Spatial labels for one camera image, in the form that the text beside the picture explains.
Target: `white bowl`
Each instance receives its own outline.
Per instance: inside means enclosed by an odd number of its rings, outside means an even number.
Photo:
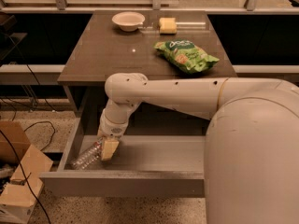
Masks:
[[[113,16],[112,21],[125,32],[132,32],[143,25],[145,17],[138,12],[125,11]]]

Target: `bottle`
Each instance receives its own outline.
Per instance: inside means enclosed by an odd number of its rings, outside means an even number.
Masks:
[[[102,139],[93,143],[93,145],[83,151],[76,159],[71,161],[73,169],[84,170],[91,163],[101,158]]]

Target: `snack bag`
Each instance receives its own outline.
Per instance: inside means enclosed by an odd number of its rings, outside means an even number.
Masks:
[[[219,59],[195,46],[189,40],[157,42],[154,47],[180,70],[187,74],[202,72],[216,64]]]

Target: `brown box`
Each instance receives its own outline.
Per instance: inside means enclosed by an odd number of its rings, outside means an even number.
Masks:
[[[52,160],[33,146],[19,122],[0,121],[0,130],[14,146],[24,169],[28,182],[36,197],[43,189],[39,179],[41,172],[47,172],[52,166]],[[18,164],[18,160],[5,137],[0,133],[0,161]],[[36,205],[36,198],[24,185],[11,184],[24,180],[21,167],[18,166],[13,176],[0,195],[0,222],[27,223]]]

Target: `green chip bag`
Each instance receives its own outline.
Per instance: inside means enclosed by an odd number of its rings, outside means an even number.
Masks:
[[[157,42],[154,46],[163,56],[187,74],[205,71],[219,60],[189,40]]]

